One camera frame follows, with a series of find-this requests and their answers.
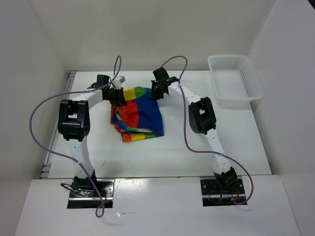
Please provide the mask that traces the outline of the rainbow striped shorts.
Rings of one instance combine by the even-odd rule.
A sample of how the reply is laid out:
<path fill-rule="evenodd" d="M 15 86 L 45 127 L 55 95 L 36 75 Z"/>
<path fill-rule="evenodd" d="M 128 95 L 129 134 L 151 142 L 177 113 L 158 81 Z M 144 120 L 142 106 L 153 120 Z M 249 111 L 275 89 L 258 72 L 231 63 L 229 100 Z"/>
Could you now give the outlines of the rainbow striped shorts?
<path fill-rule="evenodd" d="M 150 99 L 150 88 L 134 87 L 124 91 L 126 104 L 111 106 L 110 123 L 125 143 L 162 137 L 164 127 L 157 101 Z"/>

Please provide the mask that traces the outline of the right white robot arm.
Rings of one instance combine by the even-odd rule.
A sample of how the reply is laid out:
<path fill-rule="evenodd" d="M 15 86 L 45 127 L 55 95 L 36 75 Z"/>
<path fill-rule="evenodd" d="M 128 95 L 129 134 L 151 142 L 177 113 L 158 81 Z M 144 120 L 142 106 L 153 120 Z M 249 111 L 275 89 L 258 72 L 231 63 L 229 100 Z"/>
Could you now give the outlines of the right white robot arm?
<path fill-rule="evenodd" d="M 208 97 L 196 95 L 180 84 L 176 77 L 170 77 L 161 67 L 153 71 L 154 80 L 150 98 L 159 100 L 168 94 L 184 102 L 184 121 L 189 122 L 191 130 L 202 136 L 210 146 L 210 153 L 214 155 L 212 165 L 216 178 L 216 188 L 220 193 L 227 193 L 233 188 L 238 177 L 231 162 L 224 156 L 224 150 L 217 134 L 216 115 L 212 101 Z"/>

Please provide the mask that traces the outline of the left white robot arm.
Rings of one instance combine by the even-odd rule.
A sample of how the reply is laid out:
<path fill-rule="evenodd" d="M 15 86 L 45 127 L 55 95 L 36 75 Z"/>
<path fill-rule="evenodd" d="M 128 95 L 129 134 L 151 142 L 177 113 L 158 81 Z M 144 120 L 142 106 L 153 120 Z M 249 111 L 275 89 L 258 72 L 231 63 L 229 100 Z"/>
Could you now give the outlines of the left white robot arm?
<path fill-rule="evenodd" d="M 75 167 L 75 175 L 70 190 L 80 196 L 94 196 L 98 191 L 95 169 L 91 164 L 87 136 L 91 129 L 90 109 L 106 100 L 113 105 L 126 105 L 122 83 L 124 76 L 116 77 L 110 82 L 107 75 L 97 75 L 96 82 L 81 95 L 60 102 L 58 132 L 66 140 Z"/>

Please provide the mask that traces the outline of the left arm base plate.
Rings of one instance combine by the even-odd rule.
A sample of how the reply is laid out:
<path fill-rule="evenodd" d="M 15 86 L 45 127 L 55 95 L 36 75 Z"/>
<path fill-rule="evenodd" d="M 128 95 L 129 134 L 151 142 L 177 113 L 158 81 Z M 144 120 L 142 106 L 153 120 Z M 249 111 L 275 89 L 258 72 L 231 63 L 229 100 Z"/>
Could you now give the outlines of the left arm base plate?
<path fill-rule="evenodd" d="M 115 181 L 113 179 L 98 179 L 96 186 L 98 187 L 102 199 L 104 200 L 105 208 L 113 207 L 114 198 L 114 186 Z M 96 209 L 100 204 L 100 198 L 96 192 L 92 189 L 89 191 L 74 190 L 70 185 L 70 189 L 67 209 Z"/>

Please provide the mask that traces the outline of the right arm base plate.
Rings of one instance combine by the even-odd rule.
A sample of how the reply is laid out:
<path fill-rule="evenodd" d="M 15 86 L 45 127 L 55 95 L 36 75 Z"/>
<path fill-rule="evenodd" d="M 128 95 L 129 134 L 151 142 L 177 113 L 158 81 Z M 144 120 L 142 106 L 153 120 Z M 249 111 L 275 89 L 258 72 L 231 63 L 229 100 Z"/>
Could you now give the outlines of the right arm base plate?
<path fill-rule="evenodd" d="M 204 207 L 234 206 L 246 200 L 243 181 L 238 178 L 236 183 L 225 190 L 220 190 L 214 177 L 200 179 L 202 202 Z"/>

